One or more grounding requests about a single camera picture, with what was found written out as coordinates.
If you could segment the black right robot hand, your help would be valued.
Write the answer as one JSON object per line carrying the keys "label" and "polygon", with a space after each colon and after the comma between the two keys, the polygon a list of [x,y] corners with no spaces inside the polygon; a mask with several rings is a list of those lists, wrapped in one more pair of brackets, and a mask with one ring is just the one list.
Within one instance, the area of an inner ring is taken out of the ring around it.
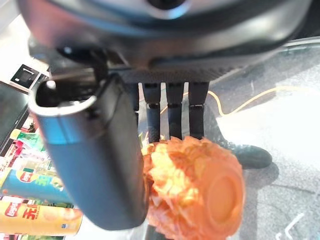
{"label": "black right robot hand", "polygon": [[261,61],[304,25],[310,0],[19,0],[30,54],[50,78],[29,110],[71,198],[105,230],[140,226],[148,188],[138,140],[139,88],[149,139],[160,138],[161,84],[169,134],[204,136],[212,80]]}

